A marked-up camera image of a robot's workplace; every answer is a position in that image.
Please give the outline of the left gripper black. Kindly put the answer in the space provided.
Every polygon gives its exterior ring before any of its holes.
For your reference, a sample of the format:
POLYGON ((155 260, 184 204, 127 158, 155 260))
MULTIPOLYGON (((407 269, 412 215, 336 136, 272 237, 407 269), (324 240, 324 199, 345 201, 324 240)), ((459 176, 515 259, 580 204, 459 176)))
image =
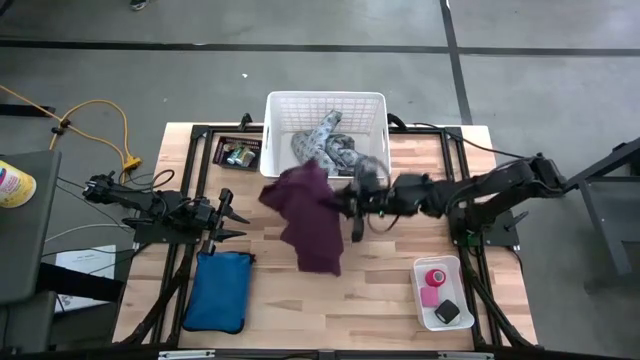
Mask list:
POLYGON ((230 189, 223 188, 219 195, 219 204, 217 208, 211 205, 208 198, 200 196, 197 198, 197 218, 204 222, 203 228, 208 232, 208 238, 203 242, 200 252, 204 254, 213 254, 216 250, 216 244, 222 243, 227 239, 245 236, 246 233, 237 230, 224 229, 223 218, 227 216, 229 219, 249 224, 250 221, 236 214, 231 210, 230 203, 233 195, 230 189))

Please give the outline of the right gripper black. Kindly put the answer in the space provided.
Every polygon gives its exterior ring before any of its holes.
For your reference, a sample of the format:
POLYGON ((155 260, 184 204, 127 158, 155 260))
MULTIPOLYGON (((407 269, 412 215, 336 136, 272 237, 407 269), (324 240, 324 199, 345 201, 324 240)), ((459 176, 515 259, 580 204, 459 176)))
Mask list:
POLYGON ((385 229, 376 228, 371 224, 371 214, 377 214, 380 218, 385 216, 384 205, 386 204, 386 197, 391 190, 389 170, 383 168, 384 178, 386 179, 385 185, 380 183, 377 173, 377 169, 358 168, 354 171, 351 188, 335 191, 335 199, 342 203, 340 212, 345 216, 354 215, 351 232, 351 241, 353 243, 359 243, 363 240, 365 224, 368 224, 370 230, 375 234, 382 235, 389 232, 399 220, 399 216, 396 215, 385 229))

